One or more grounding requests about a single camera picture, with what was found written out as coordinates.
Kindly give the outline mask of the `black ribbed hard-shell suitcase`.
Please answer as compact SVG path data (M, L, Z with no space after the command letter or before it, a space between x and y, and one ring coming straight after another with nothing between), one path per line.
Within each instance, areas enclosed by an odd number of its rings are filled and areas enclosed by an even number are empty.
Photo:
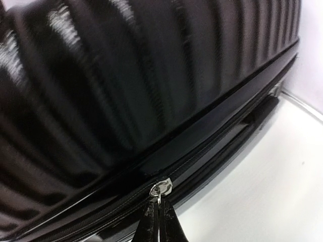
M32 1L1 7L1 241L133 241L279 103L301 1Z

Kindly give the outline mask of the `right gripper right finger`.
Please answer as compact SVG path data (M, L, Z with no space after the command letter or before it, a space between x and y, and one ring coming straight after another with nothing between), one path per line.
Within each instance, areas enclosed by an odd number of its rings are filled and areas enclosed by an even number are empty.
M171 203L159 196L159 241L188 242Z

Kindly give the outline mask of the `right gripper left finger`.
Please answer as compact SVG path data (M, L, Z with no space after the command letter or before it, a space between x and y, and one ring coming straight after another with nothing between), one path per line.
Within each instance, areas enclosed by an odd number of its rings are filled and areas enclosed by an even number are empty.
M159 241L159 204L157 198L149 201L135 231L133 242Z

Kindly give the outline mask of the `silver zipper pull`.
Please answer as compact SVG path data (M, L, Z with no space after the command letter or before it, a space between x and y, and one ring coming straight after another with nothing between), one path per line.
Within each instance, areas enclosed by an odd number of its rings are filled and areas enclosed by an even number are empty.
M169 177L158 181L149 191L150 201L160 204L162 198L169 195L172 192L172 189L173 183Z

